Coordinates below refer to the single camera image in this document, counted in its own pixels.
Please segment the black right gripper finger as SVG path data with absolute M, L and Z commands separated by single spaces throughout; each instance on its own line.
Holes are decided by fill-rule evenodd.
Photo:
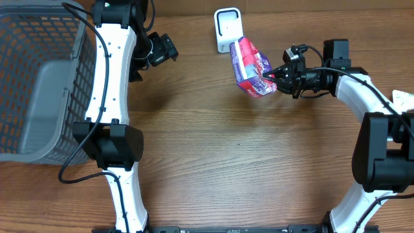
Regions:
M 263 78 L 271 82 L 282 82 L 285 79 L 284 73 L 264 73 Z
M 288 64 L 284 64 L 271 71 L 268 71 L 267 75 L 286 75 L 289 71 L 290 71 L 290 66 Z

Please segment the white Pantene tube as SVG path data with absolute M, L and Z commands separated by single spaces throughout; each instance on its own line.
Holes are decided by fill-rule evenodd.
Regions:
M 393 90 L 392 92 L 393 105 L 395 109 L 401 113 L 413 112 L 414 99 L 413 94 L 404 91 Z

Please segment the red purple pad pack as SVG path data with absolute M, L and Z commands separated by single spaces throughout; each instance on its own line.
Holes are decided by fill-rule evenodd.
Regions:
M 229 49 L 238 88 L 254 98 L 277 91 L 274 82 L 263 78 L 264 73 L 272 70 L 268 58 L 248 38 L 243 36 L 231 42 Z

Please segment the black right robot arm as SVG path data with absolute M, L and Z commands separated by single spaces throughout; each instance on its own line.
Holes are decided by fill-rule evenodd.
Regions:
M 368 222 L 386 201 L 413 198 L 404 192 L 413 185 L 413 114 L 400 112 L 363 68 L 352 65 L 347 39 L 324 41 L 320 67 L 306 66 L 309 49 L 306 44 L 291 46 L 284 51 L 284 64 L 262 77 L 293 98 L 305 91 L 317 98 L 331 94 L 361 126 L 351 165 L 354 183 L 320 225 L 304 226 L 303 231 L 378 232 Z

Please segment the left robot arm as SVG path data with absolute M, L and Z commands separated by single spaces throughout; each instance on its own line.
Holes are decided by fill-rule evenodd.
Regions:
M 93 21 L 86 24 L 96 36 L 93 89 L 85 118 L 73 124 L 72 135 L 109 183 L 116 212 L 110 232 L 150 231 L 138 178 L 144 136 L 129 124 L 128 85 L 142 80 L 140 72 L 179 55 L 167 34 L 145 26 L 154 6 L 153 1 L 96 1 Z

